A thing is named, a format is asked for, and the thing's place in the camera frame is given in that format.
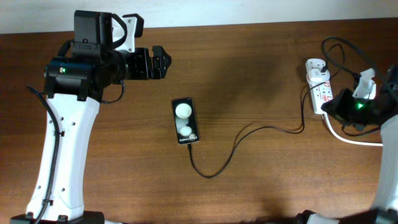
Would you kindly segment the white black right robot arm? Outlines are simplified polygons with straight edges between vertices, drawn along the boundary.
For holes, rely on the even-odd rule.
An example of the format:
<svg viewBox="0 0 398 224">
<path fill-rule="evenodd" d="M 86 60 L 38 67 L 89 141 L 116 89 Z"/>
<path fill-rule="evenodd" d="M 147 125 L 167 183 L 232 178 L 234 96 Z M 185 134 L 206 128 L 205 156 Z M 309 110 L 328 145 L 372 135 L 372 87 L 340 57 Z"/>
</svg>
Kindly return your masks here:
<svg viewBox="0 0 398 224">
<path fill-rule="evenodd" d="M 341 218 L 311 214 L 308 223 L 397 223 L 397 67 L 391 66 L 387 83 L 372 99 L 359 98 L 349 89 L 324 103 L 322 110 L 343 124 L 377 125 L 382 139 L 379 183 L 371 208 Z"/>
</svg>

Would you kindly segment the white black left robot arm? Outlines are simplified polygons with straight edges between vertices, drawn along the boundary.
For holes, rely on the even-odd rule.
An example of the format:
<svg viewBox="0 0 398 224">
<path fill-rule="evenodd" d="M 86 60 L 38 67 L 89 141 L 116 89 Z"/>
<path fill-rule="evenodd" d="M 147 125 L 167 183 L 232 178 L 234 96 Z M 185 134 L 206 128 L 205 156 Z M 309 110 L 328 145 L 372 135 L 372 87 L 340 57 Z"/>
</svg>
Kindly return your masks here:
<svg viewBox="0 0 398 224">
<path fill-rule="evenodd" d="M 47 112 L 39 176 L 25 213 L 11 223 L 106 222 L 83 201 L 88 143 L 104 89 L 163 79 L 172 63 L 159 45 L 135 47 L 143 28 L 138 14 L 75 11 L 74 37 L 45 67 L 44 89 L 35 92 Z"/>
</svg>

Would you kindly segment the black Galaxy flip phone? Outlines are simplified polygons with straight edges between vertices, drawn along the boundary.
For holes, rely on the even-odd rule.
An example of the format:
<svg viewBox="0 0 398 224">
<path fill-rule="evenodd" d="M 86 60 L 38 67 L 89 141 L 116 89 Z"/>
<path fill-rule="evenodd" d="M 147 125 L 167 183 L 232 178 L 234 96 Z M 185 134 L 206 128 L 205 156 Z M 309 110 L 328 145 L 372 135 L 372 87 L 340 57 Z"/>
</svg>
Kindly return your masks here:
<svg viewBox="0 0 398 224">
<path fill-rule="evenodd" d="M 192 98 L 172 101 L 177 142 L 180 145 L 192 144 L 200 140 L 197 118 Z"/>
</svg>

